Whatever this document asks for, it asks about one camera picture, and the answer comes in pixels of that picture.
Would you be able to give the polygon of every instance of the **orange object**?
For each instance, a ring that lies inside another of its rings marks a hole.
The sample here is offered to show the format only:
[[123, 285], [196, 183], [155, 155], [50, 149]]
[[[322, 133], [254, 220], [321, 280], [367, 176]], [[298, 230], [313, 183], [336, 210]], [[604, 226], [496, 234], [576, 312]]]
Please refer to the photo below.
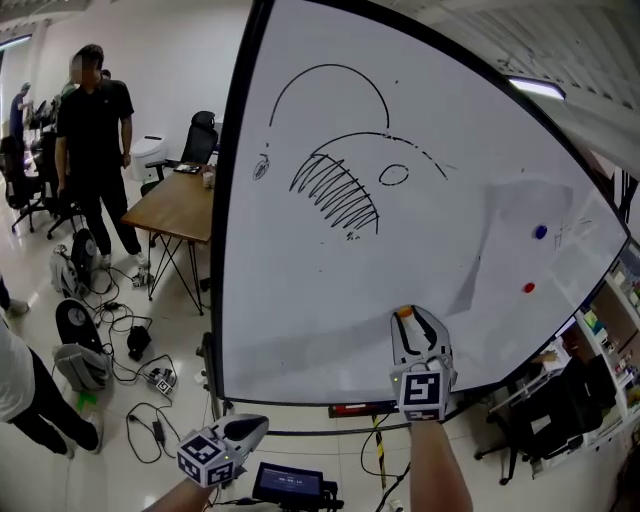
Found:
[[398, 316], [400, 318], [407, 318], [408, 316], [413, 315], [413, 310], [409, 306], [405, 306], [398, 310]]

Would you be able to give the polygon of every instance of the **white bin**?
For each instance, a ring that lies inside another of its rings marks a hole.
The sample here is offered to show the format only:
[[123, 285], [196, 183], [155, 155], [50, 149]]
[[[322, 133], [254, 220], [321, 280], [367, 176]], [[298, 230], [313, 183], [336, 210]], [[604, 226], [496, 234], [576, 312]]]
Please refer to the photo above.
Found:
[[131, 148], [131, 168], [137, 181], [157, 180], [155, 168], [147, 169], [146, 164], [167, 158], [167, 144], [164, 135], [145, 135]]

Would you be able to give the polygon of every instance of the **tiled floor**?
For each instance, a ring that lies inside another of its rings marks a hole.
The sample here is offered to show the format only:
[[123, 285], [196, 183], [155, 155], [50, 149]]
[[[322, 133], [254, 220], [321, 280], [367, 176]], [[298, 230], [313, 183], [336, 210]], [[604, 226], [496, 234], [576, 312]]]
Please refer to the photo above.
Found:
[[[139, 194], [134, 183], [127, 184], [130, 202]], [[40, 355], [50, 367], [51, 349], [60, 343], [54, 311], [61, 297], [50, 285], [49, 257], [58, 243], [70, 248], [70, 227], [56, 233], [53, 241], [45, 237], [46, 226], [51, 220], [46, 213], [35, 218], [36, 232], [28, 232], [23, 223], [19, 232], [12, 235], [10, 224], [16, 214], [0, 206], [0, 270], [16, 298], [31, 304], [31, 312], [13, 328]], [[114, 265], [132, 274], [133, 262], [114, 240]], [[140, 233], [141, 240], [146, 236]], [[159, 249], [155, 249], [157, 261]], [[202, 275], [208, 275], [208, 259], [205, 251], [199, 252]], [[188, 272], [186, 248], [181, 263]], [[155, 300], [149, 302], [145, 292], [132, 289], [124, 279], [119, 301], [128, 304], [136, 314], [153, 317], [152, 349], [146, 354], [169, 354], [179, 374], [179, 383], [173, 395], [173, 407], [167, 417], [180, 435], [191, 429], [199, 429], [210, 421], [208, 395], [195, 375], [203, 367], [202, 359], [195, 355], [203, 332], [209, 327], [208, 315], [198, 316], [195, 307], [182, 288], [177, 275], [166, 275], [164, 283], [156, 291]], [[107, 341], [102, 326], [103, 342]], [[113, 336], [117, 359], [126, 366], [135, 364], [127, 357], [126, 337]], [[75, 402], [75, 397], [56, 376], [65, 396]], [[90, 455], [76, 452], [73, 461], [53, 456], [35, 445], [11, 425], [0, 424], [0, 510], [2, 512], [29, 511], [92, 511], [121, 512], [141, 510], [167, 492], [182, 479], [173, 460], [166, 456], [150, 465], [140, 463], [127, 441], [125, 416], [131, 407], [141, 401], [163, 405], [163, 398], [146, 383], [124, 386], [115, 383], [112, 389], [98, 397], [98, 407], [105, 415], [105, 443], [102, 453]], [[291, 408], [237, 404], [237, 412], [254, 411], [269, 417], [276, 430], [333, 430], [336, 428], [370, 427], [369, 419], [329, 419], [324, 408]], [[455, 418], [446, 425], [453, 451], [462, 468], [477, 511], [519, 512], [540, 510], [604, 511], [608, 510], [616, 472], [624, 457], [621, 439], [603, 446], [599, 452], [562, 466], [548, 475], [531, 479], [530, 468], [519, 463], [515, 479], [507, 486], [498, 485], [502, 470], [500, 455], [486, 457], [477, 462], [473, 458], [478, 443], [486, 442], [495, 433], [484, 424], [480, 406]], [[147, 422], [153, 418], [151, 411], [139, 411], [139, 417]], [[131, 437], [143, 458], [157, 455], [155, 443], [148, 432], [133, 426]], [[372, 511], [382, 495], [380, 479], [367, 475], [360, 468], [360, 449], [364, 435], [323, 436], [315, 438], [267, 437], [248, 463], [248, 474], [242, 476], [232, 488], [223, 493], [225, 500], [251, 494], [255, 473], [260, 461], [300, 468], [320, 470], [325, 478], [334, 480], [340, 488], [340, 497], [349, 511]], [[409, 459], [410, 438], [406, 430], [384, 433], [386, 468], [389, 473], [402, 472]], [[169, 436], [168, 450], [174, 451], [174, 440]], [[365, 464], [377, 468], [375, 443], [366, 449]], [[403, 482], [392, 495], [399, 499], [405, 510], [409, 509], [408, 482]]]

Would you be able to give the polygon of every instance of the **cup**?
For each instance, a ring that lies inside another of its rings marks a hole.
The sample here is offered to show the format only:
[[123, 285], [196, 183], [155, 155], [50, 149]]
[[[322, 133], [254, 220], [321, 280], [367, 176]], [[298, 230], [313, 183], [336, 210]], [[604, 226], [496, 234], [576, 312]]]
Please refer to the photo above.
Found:
[[211, 185], [213, 184], [212, 172], [202, 173], [202, 184], [205, 186], [205, 188], [211, 188]]

